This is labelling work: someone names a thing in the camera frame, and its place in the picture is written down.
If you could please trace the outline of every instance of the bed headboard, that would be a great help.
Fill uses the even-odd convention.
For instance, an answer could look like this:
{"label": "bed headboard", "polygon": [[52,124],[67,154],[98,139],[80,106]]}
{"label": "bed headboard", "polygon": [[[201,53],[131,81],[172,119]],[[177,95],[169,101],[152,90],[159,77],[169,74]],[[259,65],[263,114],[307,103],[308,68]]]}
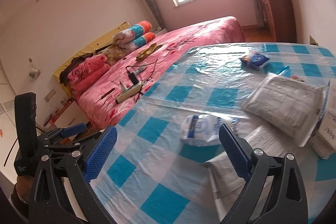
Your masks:
{"label": "bed headboard", "polygon": [[[124,22],[123,24],[121,24],[119,27],[113,29],[112,31],[104,34],[103,36],[101,36],[100,38],[96,39],[95,41],[93,41],[92,43],[90,43],[89,45],[87,45],[85,48],[81,49],[79,52],[77,52],[76,54],[74,54],[72,57],[70,57],[65,63],[63,63],[54,73],[54,77],[56,78],[57,82],[59,82],[59,75],[61,74],[61,72],[68,66],[71,64],[71,61],[78,56],[81,56],[83,54],[86,53],[90,53],[90,52],[94,52],[95,50],[102,48],[108,44],[112,43],[112,36],[116,35],[118,32],[122,31],[122,30],[126,30],[127,28],[131,27],[132,25],[128,22]],[[69,86],[64,86],[63,84],[61,84],[61,87],[65,90],[65,92],[69,95],[71,95],[71,90]]]}

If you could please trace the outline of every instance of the blue plastic wrapper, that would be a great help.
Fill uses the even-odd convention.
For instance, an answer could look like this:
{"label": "blue plastic wrapper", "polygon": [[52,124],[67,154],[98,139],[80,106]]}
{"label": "blue plastic wrapper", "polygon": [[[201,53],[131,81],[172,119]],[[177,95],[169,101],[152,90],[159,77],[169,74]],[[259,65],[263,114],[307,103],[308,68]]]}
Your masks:
{"label": "blue plastic wrapper", "polygon": [[244,66],[253,70],[261,70],[269,63],[268,57],[257,52],[250,52],[249,54],[241,57],[240,60]]}

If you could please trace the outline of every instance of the bolt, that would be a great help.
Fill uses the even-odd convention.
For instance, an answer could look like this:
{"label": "bolt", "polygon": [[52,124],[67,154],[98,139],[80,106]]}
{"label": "bolt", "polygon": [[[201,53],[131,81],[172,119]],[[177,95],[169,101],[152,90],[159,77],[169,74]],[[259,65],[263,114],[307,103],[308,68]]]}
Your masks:
{"label": "bolt", "polygon": [[42,157],[41,157],[41,160],[42,161],[47,161],[49,159],[49,156],[48,155],[43,155]]}
{"label": "bolt", "polygon": [[292,154],[287,154],[286,156],[289,160],[293,160],[294,159],[294,156]]}
{"label": "bolt", "polygon": [[258,156],[261,156],[264,152],[261,149],[257,148],[254,150],[254,153]]}
{"label": "bolt", "polygon": [[81,154],[81,152],[80,152],[79,150],[75,150],[75,151],[73,151],[73,152],[71,153],[71,155],[72,155],[74,158],[79,157],[80,154]]}

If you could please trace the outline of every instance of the pink pillow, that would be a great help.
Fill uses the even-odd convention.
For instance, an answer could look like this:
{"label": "pink pillow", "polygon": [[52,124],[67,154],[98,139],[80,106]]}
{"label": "pink pillow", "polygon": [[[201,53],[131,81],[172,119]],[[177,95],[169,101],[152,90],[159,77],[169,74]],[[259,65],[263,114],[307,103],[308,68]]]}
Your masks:
{"label": "pink pillow", "polygon": [[70,85],[71,92],[76,100],[87,91],[94,83],[98,81],[108,70],[110,69],[109,64],[104,64],[103,67],[96,70],[94,73],[90,74],[88,77],[78,82],[77,84]]}
{"label": "pink pillow", "polygon": [[69,74],[68,79],[71,85],[80,82],[88,77],[106,63],[107,57],[104,54],[98,54],[85,59],[83,63],[76,66]]}

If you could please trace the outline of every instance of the brown dresser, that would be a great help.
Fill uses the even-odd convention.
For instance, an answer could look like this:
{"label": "brown dresser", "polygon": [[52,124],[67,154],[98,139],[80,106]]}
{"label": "brown dresser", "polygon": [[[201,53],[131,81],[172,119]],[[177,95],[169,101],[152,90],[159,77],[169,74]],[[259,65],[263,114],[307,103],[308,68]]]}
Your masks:
{"label": "brown dresser", "polygon": [[296,27],[292,0],[261,0],[274,42],[296,43]]}

